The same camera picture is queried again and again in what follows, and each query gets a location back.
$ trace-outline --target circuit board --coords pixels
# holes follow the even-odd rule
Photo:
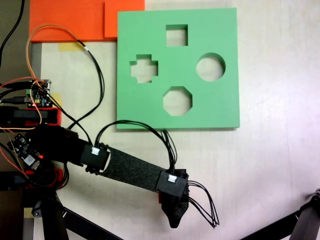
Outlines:
[[[40,89],[27,89],[26,90],[26,99],[25,102],[27,103],[27,107],[29,109],[34,109],[36,106],[37,108],[52,108],[53,103],[47,97],[47,93],[50,93],[50,80],[44,80],[44,83],[40,83],[40,86],[45,89],[45,91],[41,91]]]
[[[12,142],[14,149],[11,143],[8,143],[10,150],[15,150],[16,155],[20,159],[22,159],[33,170],[37,170],[40,165],[40,160],[43,159],[44,156],[38,151],[32,149],[29,144],[29,140],[25,136],[18,134],[14,139],[15,140]]]

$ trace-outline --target octagonal hole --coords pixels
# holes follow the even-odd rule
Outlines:
[[[172,86],[164,94],[163,108],[171,116],[183,116],[192,108],[192,94],[183,86]]]
[[[196,72],[205,81],[213,82],[220,79],[226,71],[224,59],[216,53],[206,53],[196,65]]]

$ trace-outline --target circular hole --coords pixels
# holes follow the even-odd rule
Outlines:
[[[216,53],[203,55],[196,65],[196,72],[205,81],[213,82],[220,79],[226,71],[224,59]]]

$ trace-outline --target square hole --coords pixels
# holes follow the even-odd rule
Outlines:
[[[176,24],[165,26],[166,46],[188,46],[188,25]]]

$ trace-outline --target black foam sleeve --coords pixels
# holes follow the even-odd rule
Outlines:
[[[164,168],[112,147],[108,149],[111,152],[110,161],[106,170],[100,173],[101,176],[158,192],[156,186],[161,171],[166,171]]]

